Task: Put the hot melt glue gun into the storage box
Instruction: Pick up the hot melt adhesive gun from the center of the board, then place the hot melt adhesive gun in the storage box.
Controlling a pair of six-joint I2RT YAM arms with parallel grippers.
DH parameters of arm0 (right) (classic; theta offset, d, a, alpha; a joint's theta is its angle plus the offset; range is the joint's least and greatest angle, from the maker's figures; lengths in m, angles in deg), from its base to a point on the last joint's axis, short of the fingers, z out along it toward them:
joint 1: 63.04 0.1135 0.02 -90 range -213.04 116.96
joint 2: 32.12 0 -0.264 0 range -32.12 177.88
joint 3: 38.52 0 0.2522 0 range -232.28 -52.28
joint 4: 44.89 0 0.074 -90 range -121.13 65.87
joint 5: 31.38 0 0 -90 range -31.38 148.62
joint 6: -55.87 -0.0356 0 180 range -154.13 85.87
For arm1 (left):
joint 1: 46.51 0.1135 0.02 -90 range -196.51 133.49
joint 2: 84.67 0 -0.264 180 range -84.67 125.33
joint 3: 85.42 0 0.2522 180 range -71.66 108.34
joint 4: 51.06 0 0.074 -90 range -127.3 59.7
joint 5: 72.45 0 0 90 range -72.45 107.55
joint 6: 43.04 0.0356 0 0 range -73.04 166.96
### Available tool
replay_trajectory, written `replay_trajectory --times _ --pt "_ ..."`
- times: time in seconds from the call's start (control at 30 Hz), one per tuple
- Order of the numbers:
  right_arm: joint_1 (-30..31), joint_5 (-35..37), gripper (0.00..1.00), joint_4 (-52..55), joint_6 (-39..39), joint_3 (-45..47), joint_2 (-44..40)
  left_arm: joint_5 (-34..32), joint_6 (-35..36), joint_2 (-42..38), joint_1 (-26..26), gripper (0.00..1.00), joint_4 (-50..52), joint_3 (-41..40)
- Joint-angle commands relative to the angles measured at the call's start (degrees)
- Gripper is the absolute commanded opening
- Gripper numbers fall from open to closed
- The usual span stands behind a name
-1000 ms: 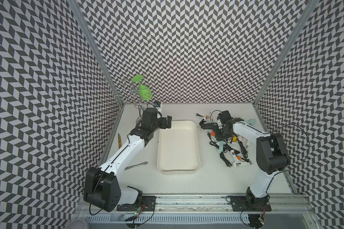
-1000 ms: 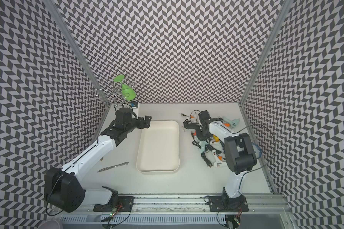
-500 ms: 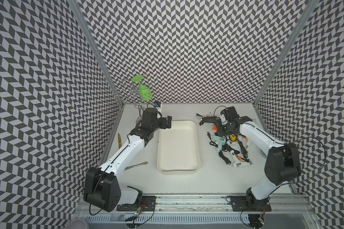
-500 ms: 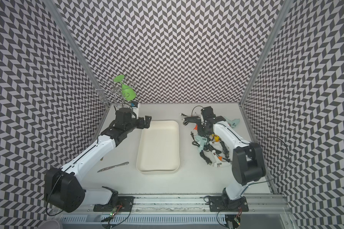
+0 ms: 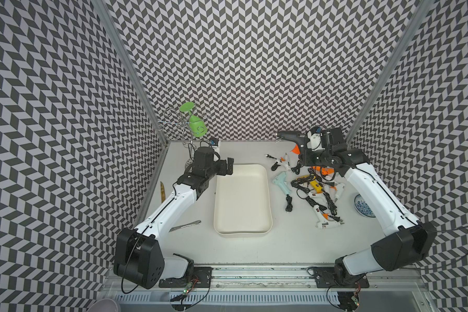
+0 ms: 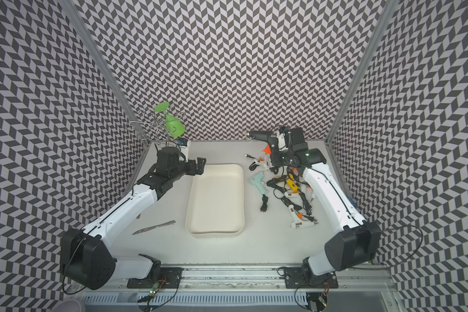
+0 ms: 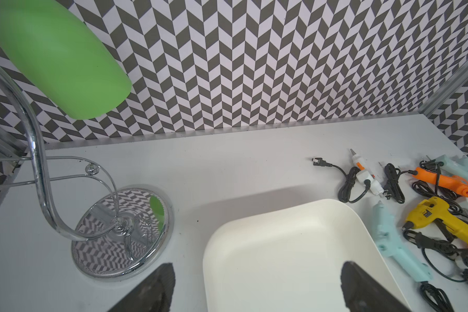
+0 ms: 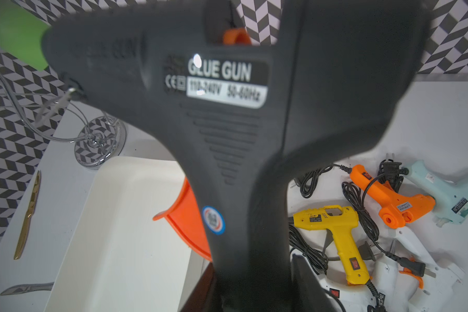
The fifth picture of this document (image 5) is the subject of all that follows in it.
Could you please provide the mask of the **black hot glue gun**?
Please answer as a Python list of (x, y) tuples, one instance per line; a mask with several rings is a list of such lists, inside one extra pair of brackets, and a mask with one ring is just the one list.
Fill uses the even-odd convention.
[(297, 147), (298, 155), (305, 155), (308, 151), (309, 137), (300, 131), (278, 131), (276, 138), (279, 140), (289, 141)]

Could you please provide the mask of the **yellow glue gun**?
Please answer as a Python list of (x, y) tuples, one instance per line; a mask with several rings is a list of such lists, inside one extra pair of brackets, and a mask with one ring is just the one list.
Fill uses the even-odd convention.
[(310, 192), (314, 192), (315, 194), (321, 194), (323, 192), (321, 184), (313, 176), (307, 175), (304, 177), (296, 178), (291, 183), (294, 188), (297, 188), (305, 192), (306, 194)]

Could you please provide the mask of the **cream plastic storage box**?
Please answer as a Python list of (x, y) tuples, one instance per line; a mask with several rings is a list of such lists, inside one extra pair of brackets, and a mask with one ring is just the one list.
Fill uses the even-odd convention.
[(268, 234), (273, 219), (267, 171), (261, 165), (234, 165), (233, 174), (217, 177), (213, 226), (222, 237)]

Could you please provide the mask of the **small white glue gun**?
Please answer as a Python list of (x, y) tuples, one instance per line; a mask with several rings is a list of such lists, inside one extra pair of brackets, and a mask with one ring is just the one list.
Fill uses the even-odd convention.
[(270, 168), (273, 172), (275, 172), (281, 166), (284, 167), (286, 171), (291, 171), (291, 164), (287, 155), (285, 155), (285, 157), (274, 157), (266, 154), (265, 157), (274, 161)]

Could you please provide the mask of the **mint green glue gun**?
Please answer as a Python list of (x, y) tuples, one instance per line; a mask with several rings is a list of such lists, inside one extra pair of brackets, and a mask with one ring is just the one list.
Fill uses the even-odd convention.
[(284, 193), (284, 195), (291, 195), (292, 191), (287, 186), (286, 182), (287, 173), (281, 172), (275, 178), (272, 179), (272, 183), (279, 187), (279, 189)]

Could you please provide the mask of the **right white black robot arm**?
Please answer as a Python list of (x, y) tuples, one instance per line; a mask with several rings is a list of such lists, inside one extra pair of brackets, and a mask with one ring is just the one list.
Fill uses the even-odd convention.
[(357, 282), (362, 276), (380, 270), (394, 271), (424, 260), (435, 238), (435, 227), (422, 223), (388, 189), (366, 154), (349, 148), (341, 129), (311, 128), (297, 133), (298, 156), (303, 166), (332, 168), (345, 178), (371, 208), (384, 237), (369, 248), (336, 260), (335, 280), (339, 285)]

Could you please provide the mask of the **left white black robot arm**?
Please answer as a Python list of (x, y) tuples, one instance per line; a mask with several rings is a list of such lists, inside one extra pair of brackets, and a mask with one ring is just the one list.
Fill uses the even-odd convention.
[(171, 195), (143, 222), (124, 228), (116, 238), (113, 272), (150, 289), (161, 280), (187, 279), (194, 261), (179, 254), (163, 256), (160, 244), (184, 212), (207, 190), (215, 176), (233, 174), (234, 159), (221, 159), (212, 147), (200, 147), (194, 160), (172, 185)]

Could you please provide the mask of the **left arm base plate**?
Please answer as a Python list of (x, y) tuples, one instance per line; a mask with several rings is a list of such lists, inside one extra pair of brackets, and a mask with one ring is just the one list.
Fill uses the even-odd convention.
[(159, 288), (184, 289), (188, 282), (197, 279), (197, 282), (194, 282), (194, 289), (207, 289), (211, 285), (212, 272), (213, 267), (194, 266), (188, 269), (182, 278), (161, 279), (158, 286)]

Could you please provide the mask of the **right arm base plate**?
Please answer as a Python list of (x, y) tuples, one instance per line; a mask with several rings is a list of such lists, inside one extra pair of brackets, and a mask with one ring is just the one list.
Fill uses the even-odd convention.
[(362, 274), (353, 276), (342, 270), (340, 267), (335, 269), (325, 266), (315, 266), (309, 271), (311, 273), (311, 277), (316, 283), (316, 286), (320, 289), (327, 289), (329, 287), (356, 288), (357, 286), (367, 289), (370, 287), (370, 283), (366, 275)]

